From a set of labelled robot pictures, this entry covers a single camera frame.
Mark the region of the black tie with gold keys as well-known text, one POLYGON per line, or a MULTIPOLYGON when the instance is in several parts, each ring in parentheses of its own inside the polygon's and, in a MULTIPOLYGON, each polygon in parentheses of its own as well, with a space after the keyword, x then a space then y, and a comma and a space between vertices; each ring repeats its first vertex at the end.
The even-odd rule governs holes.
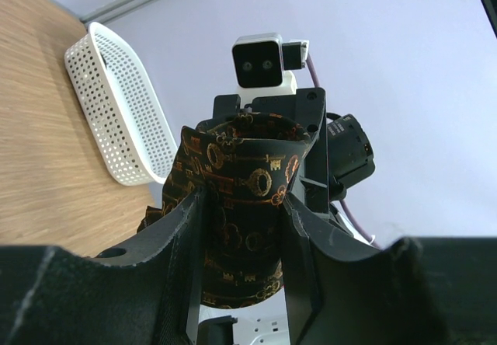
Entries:
POLYGON ((304 127, 275 113, 238 113, 182 129, 162 205, 146 209, 140 228, 206 188, 203 305, 244 308, 283 287, 278 217, 310 147, 304 127))

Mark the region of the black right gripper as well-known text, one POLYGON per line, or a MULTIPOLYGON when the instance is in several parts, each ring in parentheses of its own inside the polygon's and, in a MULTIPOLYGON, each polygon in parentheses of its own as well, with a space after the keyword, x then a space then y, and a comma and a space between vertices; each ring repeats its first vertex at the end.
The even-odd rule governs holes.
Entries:
POLYGON ((260 96, 246 106, 253 112, 288 117, 310 134, 312 146, 293 180, 292 193, 319 216, 329 218, 332 202, 344 200, 350 187, 374 173, 369 138, 353 115, 327 111, 323 88, 260 96))

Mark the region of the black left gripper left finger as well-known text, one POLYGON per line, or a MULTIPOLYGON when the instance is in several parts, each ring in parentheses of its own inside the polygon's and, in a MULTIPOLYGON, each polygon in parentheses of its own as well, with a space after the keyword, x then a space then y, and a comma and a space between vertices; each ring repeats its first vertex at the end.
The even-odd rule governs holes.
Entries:
POLYGON ((94 258, 1 248, 3 344, 194 344, 206 191, 94 258))

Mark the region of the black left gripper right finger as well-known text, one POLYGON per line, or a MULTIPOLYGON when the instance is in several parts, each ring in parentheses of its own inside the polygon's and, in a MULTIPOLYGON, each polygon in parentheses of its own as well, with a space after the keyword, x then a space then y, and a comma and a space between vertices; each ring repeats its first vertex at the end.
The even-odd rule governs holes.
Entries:
POLYGON ((404 237, 383 250, 295 196, 281 213, 293 344, 494 344, 496 240, 404 237))

